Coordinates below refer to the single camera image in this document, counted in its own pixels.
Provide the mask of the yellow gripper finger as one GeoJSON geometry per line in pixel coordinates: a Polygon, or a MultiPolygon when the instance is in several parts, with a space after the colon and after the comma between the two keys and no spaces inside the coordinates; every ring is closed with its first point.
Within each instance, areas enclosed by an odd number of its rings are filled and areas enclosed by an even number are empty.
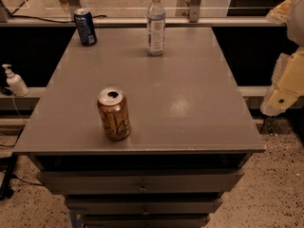
{"type": "Polygon", "coordinates": [[[283,1],[268,12],[266,19],[275,24],[286,23],[292,9],[293,2],[294,0],[283,1]]]}
{"type": "Polygon", "coordinates": [[[304,47],[292,55],[281,53],[276,60],[272,84],[267,90],[260,111],[277,116],[304,95],[304,47]]]}

